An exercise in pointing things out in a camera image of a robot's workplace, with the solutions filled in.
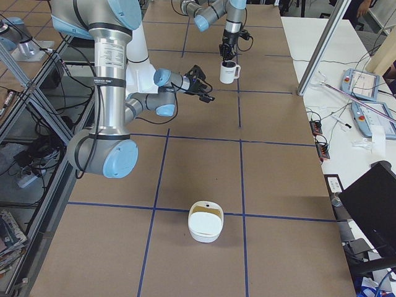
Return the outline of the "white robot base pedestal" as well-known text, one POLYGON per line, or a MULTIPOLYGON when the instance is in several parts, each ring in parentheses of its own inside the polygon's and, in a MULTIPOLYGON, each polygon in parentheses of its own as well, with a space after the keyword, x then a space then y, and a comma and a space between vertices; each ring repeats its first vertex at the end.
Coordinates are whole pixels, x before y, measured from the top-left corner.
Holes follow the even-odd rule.
POLYGON ((131 5, 131 8, 127 8, 127 16, 132 17, 136 29, 132 31, 132 40, 126 47, 126 93, 158 93, 153 80, 156 69, 148 54, 140 4, 138 1, 127 3, 131 5))

